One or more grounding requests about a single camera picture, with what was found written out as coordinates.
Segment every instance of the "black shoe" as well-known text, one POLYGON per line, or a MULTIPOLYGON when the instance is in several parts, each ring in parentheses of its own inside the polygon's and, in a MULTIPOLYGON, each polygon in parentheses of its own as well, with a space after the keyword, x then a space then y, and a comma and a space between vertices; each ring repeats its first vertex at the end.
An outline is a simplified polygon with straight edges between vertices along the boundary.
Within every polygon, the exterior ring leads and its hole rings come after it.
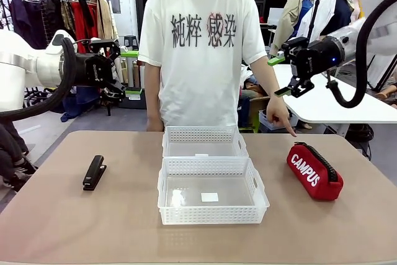
POLYGON ((25 185, 25 179, 20 179, 16 174, 10 179, 2 179, 4 186, 10 187, 13 191, 19 192, 20 189, 25 185))
POLYGON ((33 175, 35 174, 37 168, 34 165, 32 165, 27 158, 25 158, 25 162, 23 164, 19 164, 18 166, 15 166, 15 170, 24 173, 26 175, 33 175))

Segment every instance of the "black stool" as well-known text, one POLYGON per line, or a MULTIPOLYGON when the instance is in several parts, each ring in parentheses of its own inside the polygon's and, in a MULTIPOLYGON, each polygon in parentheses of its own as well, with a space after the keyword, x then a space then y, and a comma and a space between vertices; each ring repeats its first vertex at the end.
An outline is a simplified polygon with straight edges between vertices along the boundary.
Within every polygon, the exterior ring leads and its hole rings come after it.
POLYGON ((128 47, 132 47, 132 50, 139 50, 138 41, 136 36, 134 35, 126 35, 124 36, 124 45, 128 47))

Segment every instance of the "plastic bin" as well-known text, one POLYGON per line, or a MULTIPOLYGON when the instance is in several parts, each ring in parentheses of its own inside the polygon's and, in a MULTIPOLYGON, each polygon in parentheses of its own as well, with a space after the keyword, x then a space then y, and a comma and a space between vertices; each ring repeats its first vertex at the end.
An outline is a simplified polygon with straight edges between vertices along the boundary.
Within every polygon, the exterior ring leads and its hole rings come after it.
POLYGON ((237 127, 166 127, 163 156, 248 156, 237 127))
POLYGON ((261 223, 270 205, 247 157, 163 158, 158 191, 164 225, 261 223))
MULTIPOLYGON (((264 114, 264 110, 259 111, 259 122, 263 124, 265 127, 267 127, 269 130, 280 130, 285 127, 276 127, 274 124, 271 124, 269 121, 267 121, 266 115, 264 114)), ((298 124, 298 117, 296 115, 292 114, 292 117, 290 119, 290 124, 292 127, 296 127, 298 124)))

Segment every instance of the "black zipper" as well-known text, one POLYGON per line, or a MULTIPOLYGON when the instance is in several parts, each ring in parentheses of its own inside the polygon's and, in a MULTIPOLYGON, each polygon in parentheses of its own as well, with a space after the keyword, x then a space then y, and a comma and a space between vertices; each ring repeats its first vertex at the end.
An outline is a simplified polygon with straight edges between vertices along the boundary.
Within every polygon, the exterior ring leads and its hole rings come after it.
POLYGON ((295 142, 295 144, 302 145, 307 148, 314 155, 314 157, 324 165, 328 172, 328 182, 337 182, 337 174, 335 169, 326 161, 325 158, 321 156, 321 154, 318 153, 317 150, 315 150, 312 146, 307 145, 305 142, 295 142))

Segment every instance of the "red pencil case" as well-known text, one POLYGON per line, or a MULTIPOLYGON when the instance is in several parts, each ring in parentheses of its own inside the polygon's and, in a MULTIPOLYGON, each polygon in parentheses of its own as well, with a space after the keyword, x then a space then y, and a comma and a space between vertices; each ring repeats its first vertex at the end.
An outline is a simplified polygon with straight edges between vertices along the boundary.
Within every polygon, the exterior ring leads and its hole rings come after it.
POLYGON ((312 146, 296 142, 287 163, 313 199, 332 201, 339 197, 341 175, 312 146))

